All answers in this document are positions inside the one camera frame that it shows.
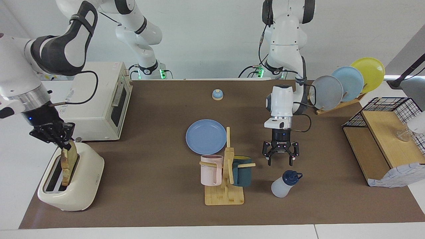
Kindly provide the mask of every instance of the wire basket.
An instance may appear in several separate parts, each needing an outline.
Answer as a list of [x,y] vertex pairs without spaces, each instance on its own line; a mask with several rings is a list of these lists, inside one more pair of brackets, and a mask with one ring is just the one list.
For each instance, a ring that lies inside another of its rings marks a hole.
[[[412,98],[377,97],[369,101],[356,115],[354,115],[343,127],[367,127],[362,111],[394,111],[400,121],[405,124],[422,112]],[[416,145],[425,155],[425,135],[412,133]]]

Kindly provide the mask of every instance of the bread slice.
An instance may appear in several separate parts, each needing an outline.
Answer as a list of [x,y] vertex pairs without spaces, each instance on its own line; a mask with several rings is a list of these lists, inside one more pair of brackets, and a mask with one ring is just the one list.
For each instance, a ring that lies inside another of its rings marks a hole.
[[78,159],[77,148],[72,140],[69,141],[70,150],[62,149],[60,155],[60,166],[62,167],[62,186],[68,186],[72,172]]

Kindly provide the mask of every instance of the bottle cap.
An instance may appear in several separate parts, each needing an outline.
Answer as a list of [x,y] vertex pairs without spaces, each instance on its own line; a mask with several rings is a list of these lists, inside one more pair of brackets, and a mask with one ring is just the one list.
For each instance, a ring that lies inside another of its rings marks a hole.
[[289,186],[294,186],[302,177],[302,173],[297,173],[296,171],[292,170],[286,170],[282,175],[283,181]]

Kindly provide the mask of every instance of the blue plate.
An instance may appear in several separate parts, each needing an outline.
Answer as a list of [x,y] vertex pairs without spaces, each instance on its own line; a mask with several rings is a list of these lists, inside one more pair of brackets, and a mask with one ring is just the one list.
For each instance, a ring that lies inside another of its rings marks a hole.
[[343,85],[344,93],[347,94],[341,101],[354,100],[363,90],[363,76],[356,68],[343,66],[336,69],[332,76],[337,78]]
[[186,143],[197,154],[215,154],[226,144],[226,130],[217,121],[201,119],[186,132]]

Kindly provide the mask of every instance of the plastic bottle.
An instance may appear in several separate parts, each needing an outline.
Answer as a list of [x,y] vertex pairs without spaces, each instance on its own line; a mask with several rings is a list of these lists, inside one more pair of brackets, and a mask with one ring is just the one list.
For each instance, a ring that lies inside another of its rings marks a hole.
[[276,197],[283,198],[288,195],[289,190],[303,177],[302,173],[287,170],[272,183],[272,192]]

